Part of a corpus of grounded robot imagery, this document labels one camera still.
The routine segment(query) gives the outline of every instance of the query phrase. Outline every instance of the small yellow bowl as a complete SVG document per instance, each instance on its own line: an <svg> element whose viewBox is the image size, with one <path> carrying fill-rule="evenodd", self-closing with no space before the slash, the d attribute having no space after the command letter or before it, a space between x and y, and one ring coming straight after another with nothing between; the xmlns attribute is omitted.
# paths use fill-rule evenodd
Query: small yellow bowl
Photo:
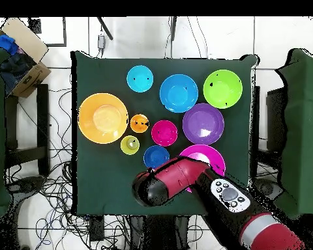
<svg viewBox="0 0 313 250"><path fill-rule="evenodd" d="M149 128L149 119L142 114L134 115L131 118L130 126L136 133L143 133Z"/></svg>
<svg viewBox="0 0 313 250"><path fill-rule="evenodd" d="M139 150L139 140L134 136L125 136L121 141L121 150L128 155L135 154Z"/></svg>
<svg viewBox="0 0 313 250"><path fill-rule="evenodd" d="M92 142L109 144L124 134L128 126L128 111L114 95L93 94L79 108L78 125Z"/></svg>

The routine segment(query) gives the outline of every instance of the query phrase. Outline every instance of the purple bowl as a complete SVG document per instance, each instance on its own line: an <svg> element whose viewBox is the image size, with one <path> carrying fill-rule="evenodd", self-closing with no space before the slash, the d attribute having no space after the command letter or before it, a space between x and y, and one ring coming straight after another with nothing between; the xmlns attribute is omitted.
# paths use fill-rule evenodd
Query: purple bowl
<svg viewBox="0 0 313 250"><path fill-rule="evenodd" d="M196 104L183 117L183 131L194 144L210 145L224 131L222 113L209 104Z"/></svg>

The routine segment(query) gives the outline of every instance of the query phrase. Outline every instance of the green bowl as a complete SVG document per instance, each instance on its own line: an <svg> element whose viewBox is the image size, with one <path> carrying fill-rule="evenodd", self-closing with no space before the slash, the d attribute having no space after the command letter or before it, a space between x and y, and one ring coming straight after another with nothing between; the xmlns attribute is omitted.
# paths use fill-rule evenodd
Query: green bowl
<svg viewBox="0 0 313 250"><path fill-rule="evenodd" d="M210 74L203 86L204 98L213 107L225 109L237 103L243 93L243 84L236 73L217 70Z"/></svg>

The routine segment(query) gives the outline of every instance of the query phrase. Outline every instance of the small orange bowl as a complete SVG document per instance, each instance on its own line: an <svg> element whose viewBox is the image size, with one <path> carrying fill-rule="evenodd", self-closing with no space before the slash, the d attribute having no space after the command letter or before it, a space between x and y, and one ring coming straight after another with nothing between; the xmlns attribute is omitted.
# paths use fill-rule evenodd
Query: small orange bowl
<svg viewBox="0 0 313 250"><path fill-rule="evenodd" d="M143 133L149 128L149 119L142 114L134 115L131 118L130 126L136 133Z"/></svg>
<svg viewBox="0 0 313 250"><path fill-rule="evenodd" d="M97 93L81 104L78 125L84 136L92 142L112 143L124 134L128 126L128 111L118 97Z"/></svg>

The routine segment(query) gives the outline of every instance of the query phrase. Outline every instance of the blue bowl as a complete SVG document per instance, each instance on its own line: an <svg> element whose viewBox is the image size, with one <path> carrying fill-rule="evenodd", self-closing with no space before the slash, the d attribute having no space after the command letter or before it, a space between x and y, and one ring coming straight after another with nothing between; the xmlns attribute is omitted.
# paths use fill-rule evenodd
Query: blue bowl
<svg viewBox="0 0 313 250"><path fill-rule="evenodd" d="M169 152L163 146L150 146L143 155L146 167L157 168L170 159Z"/></svg>
<svg viewBox="0 0 313 250"><path fill-rule="evenodd" d="M152 87L153 74L148 67L138 65L132 67L127 75L128 86L135 92L145 92Z"/></svg>
<svg viewBox="0 0 313 250"><path fill-rule="evenodd" d="M197 84L187 75L172 75L161 84L160 99L169 111L186 112L197 102Z"/></svg>

